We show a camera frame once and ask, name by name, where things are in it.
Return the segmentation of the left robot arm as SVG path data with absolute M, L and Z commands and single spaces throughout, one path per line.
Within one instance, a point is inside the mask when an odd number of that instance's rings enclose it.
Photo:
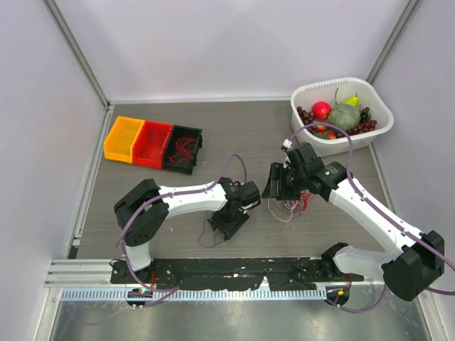
M 241 183 L 221 177 L 211 183 L 183 188 L 159 186 L 152 178 L 141 181 L 114 205 L 117 224 L 122 230 L 119 243 L 129 261 L 128 277 L 135 283 L 150 278 L 149 241 L 166 220 L 193 212 L 209 212 L 209 225 L 227 241 L 248 221 L 247 212 L 260 203 L 259 189 L 252 181 Z

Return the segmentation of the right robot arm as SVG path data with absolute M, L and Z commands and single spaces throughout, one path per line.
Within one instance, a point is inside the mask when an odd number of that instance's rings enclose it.
M 339 162 L 324 164 L 309 143 L 285 151 L 269 169 L 264 199 L 297 200 L 306 190 L 351 216 L 383 251 L 339 242 L 326 250 L 321 272 L 331 281 L 344 274 L 381 280 L 404 301 L 413 301 L 444 274 L 444 239 L 406 223 L 376 200 Z

